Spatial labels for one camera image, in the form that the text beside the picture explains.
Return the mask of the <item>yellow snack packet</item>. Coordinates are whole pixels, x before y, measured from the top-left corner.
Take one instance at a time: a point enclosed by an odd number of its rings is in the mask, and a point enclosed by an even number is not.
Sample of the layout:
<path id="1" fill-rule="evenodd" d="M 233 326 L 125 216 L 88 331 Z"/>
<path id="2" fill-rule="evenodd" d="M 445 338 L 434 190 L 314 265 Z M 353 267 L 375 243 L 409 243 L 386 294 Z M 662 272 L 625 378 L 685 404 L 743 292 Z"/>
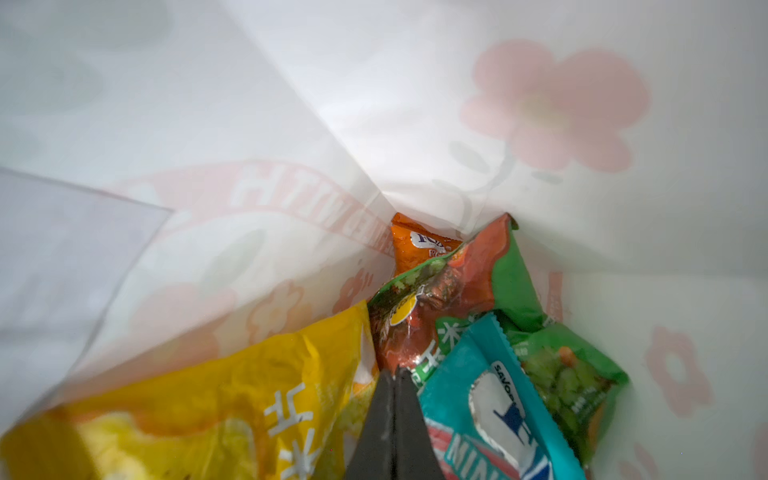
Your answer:
<path id="1" fill-rule="evenodd" d="M 340 479 L 378 370 L 359 303 L 231 356 L 62 404 L 1 440 L 5 479 Z"/>

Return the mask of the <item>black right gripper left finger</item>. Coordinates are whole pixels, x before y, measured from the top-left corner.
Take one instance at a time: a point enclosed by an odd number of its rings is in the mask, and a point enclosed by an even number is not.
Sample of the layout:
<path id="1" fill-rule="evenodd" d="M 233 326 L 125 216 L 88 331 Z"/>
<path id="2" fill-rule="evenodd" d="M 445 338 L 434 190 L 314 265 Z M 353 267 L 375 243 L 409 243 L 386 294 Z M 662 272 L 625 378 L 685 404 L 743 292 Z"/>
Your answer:
<path id="1" fill-rule="evenodd" d="M 395 478 L 395 412 L 394 377 L 384 370 L 379 375 L 361 436 L 347 465 L 346 480 Z"/>

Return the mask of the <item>white paper bag red flower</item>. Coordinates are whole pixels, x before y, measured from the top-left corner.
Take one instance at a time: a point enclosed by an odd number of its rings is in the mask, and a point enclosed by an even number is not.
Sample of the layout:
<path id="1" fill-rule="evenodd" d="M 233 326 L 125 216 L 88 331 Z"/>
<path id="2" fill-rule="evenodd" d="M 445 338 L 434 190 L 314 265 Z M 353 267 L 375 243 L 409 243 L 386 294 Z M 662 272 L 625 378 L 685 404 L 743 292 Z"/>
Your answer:
<path id="1" fill-rule="evenodd" d="M 629 376 L 595 479 L 767 475 L 763 1 L 5 1 L 1 427 L 502 213 Z"/>

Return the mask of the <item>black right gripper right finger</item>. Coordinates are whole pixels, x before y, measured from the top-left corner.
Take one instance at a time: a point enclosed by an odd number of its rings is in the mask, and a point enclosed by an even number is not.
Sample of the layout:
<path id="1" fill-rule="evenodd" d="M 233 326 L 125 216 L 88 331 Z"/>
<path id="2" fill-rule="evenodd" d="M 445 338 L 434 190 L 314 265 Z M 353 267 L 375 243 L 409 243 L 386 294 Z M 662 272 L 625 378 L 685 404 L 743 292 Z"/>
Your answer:
<path id="1" fill-rule="evenodd" d="M 444 480 L 409 370 L 398 368 L 394 379 L 394 478 Z"/>

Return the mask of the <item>red green snack packet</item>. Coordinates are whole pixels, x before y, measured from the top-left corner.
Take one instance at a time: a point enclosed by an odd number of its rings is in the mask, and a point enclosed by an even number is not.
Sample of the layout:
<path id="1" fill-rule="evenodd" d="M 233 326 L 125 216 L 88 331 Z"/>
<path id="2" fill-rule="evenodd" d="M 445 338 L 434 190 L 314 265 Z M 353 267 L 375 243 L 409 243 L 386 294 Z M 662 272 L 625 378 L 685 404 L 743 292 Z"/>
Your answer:
<path id="1" fill-rule="evenodd" d="M 367 304 L 380 371 L 410 371 L 422 386 L 488 312 L 504 332 L 535 332 L 548 321 L 517 245 L 518 224 L 504 213 L 455 252 L 404 272 Z"/>

